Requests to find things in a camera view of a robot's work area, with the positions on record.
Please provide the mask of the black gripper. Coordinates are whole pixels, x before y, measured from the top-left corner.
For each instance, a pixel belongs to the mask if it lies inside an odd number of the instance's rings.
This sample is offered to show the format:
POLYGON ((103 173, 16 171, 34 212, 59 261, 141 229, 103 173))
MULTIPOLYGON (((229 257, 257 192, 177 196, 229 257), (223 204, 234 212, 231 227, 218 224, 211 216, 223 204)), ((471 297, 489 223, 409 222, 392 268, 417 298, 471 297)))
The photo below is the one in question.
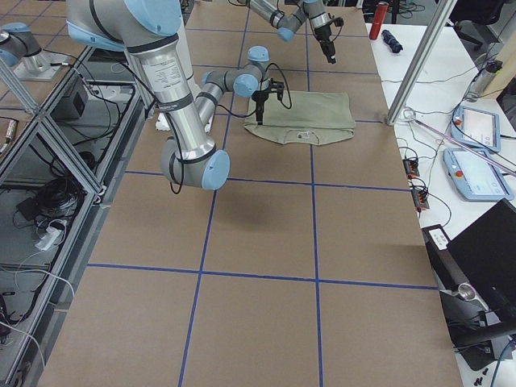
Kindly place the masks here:
POLYGON ((327 62, 335 64, 335 45, 331 41, 331 25, 325 24, 321 27, 314 29, 314 36, 319 42, 324 56, 327 58, 327 62))
POLYGON ((256 104, 256 122, 263 125, 264 104, 268 100, 269 91, 267 89, 257 90, 252 94, 252 100, 256 104))

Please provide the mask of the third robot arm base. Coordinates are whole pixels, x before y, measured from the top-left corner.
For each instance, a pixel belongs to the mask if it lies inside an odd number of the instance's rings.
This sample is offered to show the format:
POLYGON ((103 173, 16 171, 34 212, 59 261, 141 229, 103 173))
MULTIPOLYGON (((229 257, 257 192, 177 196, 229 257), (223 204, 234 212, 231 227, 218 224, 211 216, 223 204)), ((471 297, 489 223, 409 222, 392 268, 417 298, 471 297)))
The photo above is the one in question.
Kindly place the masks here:
POLYGON ((1 59, 20 80, 51 81, 68 58, 66 54, 45 52, 25 23, 1 26, 1 59))

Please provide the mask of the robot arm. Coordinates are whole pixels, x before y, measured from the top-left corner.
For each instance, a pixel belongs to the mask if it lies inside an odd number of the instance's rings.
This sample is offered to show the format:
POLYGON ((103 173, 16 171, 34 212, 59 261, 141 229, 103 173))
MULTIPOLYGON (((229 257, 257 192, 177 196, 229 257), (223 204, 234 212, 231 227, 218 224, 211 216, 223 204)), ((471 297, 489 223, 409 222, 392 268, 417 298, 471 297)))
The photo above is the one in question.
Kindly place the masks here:
POLYGON ((173 129, 161 156, 163 174, 178 185, 217 190, 230 172, 230 157, 205 131, 227 91, 251 97, 267 77, 267 48, 254 46, 248 64, 207 73, 194 94, 177 52, 183 26, 177 1, 69 1, 69 35, 96 48, 126 52, 137 59, 144 84, 173 129))
POLYGON ((336 63, 331 26, 342 27, 343 19, 326 12, 323 1, 297 1, 296 9, 290 15, 269 1, 238 1, 237 4, 249 8, 268 21, 277 30, 279 37, 286 42, 290 41, 305 23, 308 23, 327 62, 336 63))

